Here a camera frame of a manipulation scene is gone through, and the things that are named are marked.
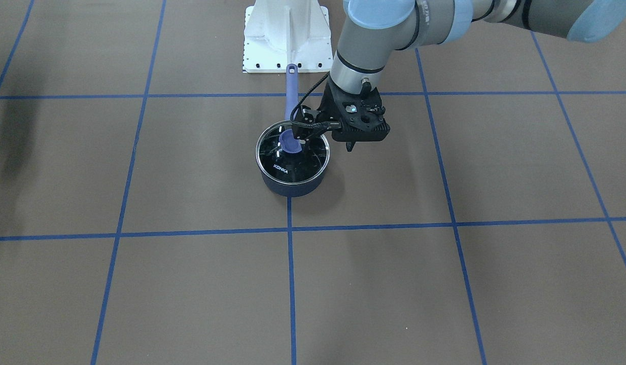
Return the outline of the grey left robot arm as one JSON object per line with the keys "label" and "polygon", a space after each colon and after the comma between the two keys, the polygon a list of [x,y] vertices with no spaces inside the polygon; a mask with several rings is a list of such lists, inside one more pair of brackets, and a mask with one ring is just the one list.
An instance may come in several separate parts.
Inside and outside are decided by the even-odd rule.
{"label": "grey left robot arm", "polygon": [[344,1],[343,9],[319,111],[348,152],[390,132],[377,86],[395,51],[453,42],[478,21],[594,43],[626,17],[626,1]]}

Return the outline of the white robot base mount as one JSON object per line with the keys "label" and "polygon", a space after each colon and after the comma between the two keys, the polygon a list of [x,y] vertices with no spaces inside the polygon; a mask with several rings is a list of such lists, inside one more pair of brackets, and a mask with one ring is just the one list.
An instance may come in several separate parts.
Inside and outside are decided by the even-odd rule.
{"label": "white robot base mount", "polygon": [[329,10],[318,1],[256,1],[245,9],[245,72],[328,72],[333,55]]}

